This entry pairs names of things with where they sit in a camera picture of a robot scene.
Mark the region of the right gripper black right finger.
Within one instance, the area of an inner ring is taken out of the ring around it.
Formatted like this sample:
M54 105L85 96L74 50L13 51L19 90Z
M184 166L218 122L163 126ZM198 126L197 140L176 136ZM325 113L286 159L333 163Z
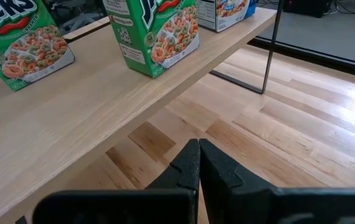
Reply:
M277 187L200 139L210 224L355 224L355 188Z

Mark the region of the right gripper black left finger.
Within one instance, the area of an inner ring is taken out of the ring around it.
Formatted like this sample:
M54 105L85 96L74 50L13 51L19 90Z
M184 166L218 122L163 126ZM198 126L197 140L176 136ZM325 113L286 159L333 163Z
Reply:
M200 144L191 139L142 190L63 190L43 198L33 224L197 224Z

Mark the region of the green Apple Jacks cereal box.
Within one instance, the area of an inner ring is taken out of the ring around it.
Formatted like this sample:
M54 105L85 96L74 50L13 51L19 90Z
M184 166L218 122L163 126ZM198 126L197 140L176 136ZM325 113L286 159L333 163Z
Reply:
M103 0L127 66L160 76L200 45L196 0Z
M0 0L0 79L12 91L74 61L42 0Z

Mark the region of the blue Rice Krispies cereal box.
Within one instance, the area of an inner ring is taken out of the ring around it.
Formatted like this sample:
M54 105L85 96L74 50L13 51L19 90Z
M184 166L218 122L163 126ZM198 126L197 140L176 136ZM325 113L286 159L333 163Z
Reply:
M196 0L200 26L221 32L252 16L257 0Z

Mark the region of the black equipment box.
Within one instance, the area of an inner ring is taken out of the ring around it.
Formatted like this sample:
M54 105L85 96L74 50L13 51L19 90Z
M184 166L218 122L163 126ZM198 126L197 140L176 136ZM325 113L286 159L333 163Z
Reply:
M322 18L331 9L333 0L284 0L283 12Z

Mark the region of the wooden shelf with black frame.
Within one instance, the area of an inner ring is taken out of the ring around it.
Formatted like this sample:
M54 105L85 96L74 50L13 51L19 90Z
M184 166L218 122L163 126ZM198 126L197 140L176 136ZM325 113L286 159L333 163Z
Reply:
M0 224L12 224L275 22L215 33L157 78L127 67L109 25L70 44L73 64L17 92L0 79Z

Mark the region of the black metal table frame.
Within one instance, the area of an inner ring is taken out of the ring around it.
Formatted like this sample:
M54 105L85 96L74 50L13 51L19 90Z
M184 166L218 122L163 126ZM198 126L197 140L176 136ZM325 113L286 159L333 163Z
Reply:
M321 65L323 67L332 68L340 72L355 75L355 60L325 54L315 50L305 49L303 47L295 47L294 45L284 44L279 41L272 44L270 39L264 37L254 37L248 42L248 44L264 50L273 50L274 52L287 57L292 57L309 63Z

